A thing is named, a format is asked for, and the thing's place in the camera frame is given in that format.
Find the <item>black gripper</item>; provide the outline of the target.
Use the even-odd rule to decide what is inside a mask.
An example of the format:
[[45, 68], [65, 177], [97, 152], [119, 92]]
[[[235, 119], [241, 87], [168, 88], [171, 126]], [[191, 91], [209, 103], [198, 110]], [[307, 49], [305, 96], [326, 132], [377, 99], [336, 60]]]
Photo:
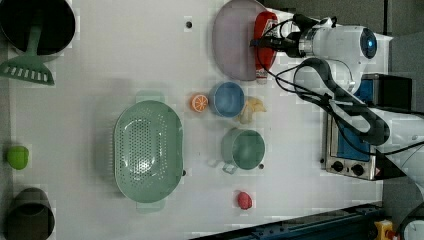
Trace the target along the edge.
[[[313, 26], [318, 23], [318, 21], [309, 18], [303, 14], [294, 14], [292, 17], [292, 22], [295, 26], [299, 28], [299, 30], [296, 32], [291, 32], [286, 37], [286, 40], [289, 41], [289, 47], [286, 50], [286, 54], [292, 58], [302, 58], [305, 57], [306, 54], [299, 49], [300, 40]], [[252, 39], [250, 41], [249, 46], [258, 48], [269, 48], [274, 51], [284, 51], [286, 49], [284, 41], [281, 38], [275, 37]]]

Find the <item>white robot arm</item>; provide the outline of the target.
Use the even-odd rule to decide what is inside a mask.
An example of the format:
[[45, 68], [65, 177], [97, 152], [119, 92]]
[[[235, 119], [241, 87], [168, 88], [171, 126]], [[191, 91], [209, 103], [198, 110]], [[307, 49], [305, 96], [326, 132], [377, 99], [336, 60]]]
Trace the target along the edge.
[[300, 58], [292, 68], [291, 92], [322, 108], [339, 130], [349, 129], [374, 146], [422, 189], [423, 114], [369, 106], [354, 95], [376, 56], [375, 34], [363, 26], [339, 25], [335, 18], [318, 21], [295, 14], [290, 21], [297, 32], [283, 37], [276, 31], [281, 25], [268, 20], [250, 46]]

